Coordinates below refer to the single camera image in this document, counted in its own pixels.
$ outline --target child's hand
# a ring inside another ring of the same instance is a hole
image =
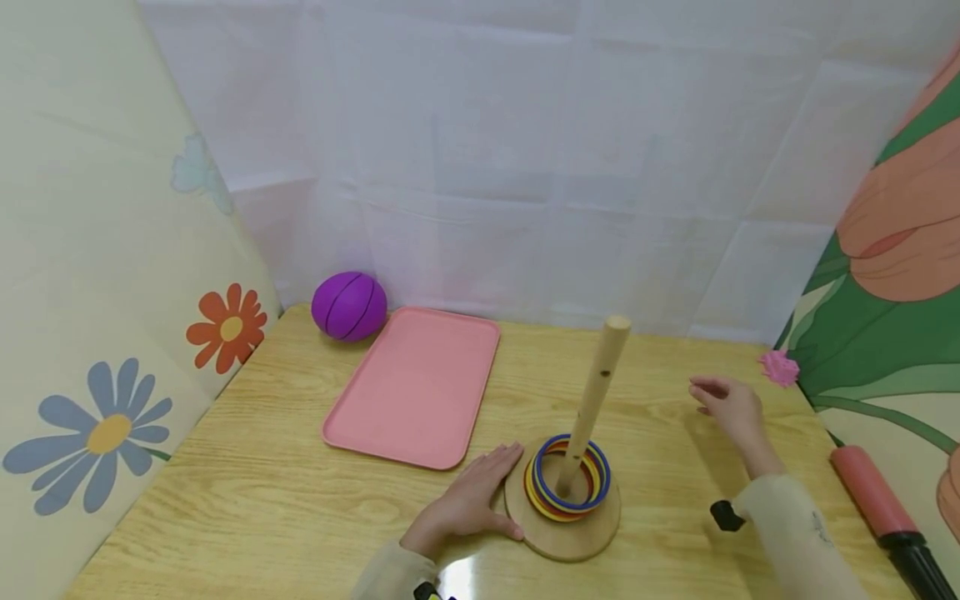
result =
[[[713,375],[695,375],[690,384],[690,395],[703,404],[697,410],[714,417],[738,448],[751,447],[766,437],[763,406],[749,385]]]
[[[501,445],[480,456],[460,473],[444,495],[428,505],[400,539],[404,548],[432,556],[450,535],[468,536],[483,531],[522,540],[520,526],[490,508],[500,482],[523,454],[523,446]]]
[[[690,377],[690,395],[703,406],[697,410],[711,415],[737,449],[751,479],[786,473],[786,467],[763,427],[763,405],[754,389],[728,377]]]

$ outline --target pink tray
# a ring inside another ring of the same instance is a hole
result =
[[[421,467],[456,467],[499,340],[493,321],[398,309],[326,416],[324,441]]]

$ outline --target ball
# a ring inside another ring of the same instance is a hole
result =
[[[373,277],[348,271],[320,284],[310,307],[320,331],[335,340],[356,342],[387,320],[387,293]]]

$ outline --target wooden peg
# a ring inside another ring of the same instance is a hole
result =
[[[600,332],[600,342],[597,344],[597,350],[593,353],[593,364],[590,367],[587,386],[580,398],[577,420],[573,424],[570,443],[567,446],[564,461],[560,468],[560,476],[553,490],[559,497],[566,497],[570,494],[570,484],[580,469],[584,452],[587,450],[587,443],[593,433],[593,425],[597,421],[597,415],[600,414],[600,406],[607,396],[607,389],[610,388],[616,363],[620,360],[620,354],[623,352],[623,347],[630,336],[630,328],[630,320],[617,315],[608,317],[603,324],[603,330]]]

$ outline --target yellow flower center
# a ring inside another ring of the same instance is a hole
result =
[[[235,340],[241,331],[243,331],[243,319],[240,317],[230,317],[220,325],[220,337],[224,342]]]
[[[86,449],[93,454],[107,454],[127,439],[132,428],[133,424],[126,416],[110,415],[90,432],[90,437],[86,439]]]

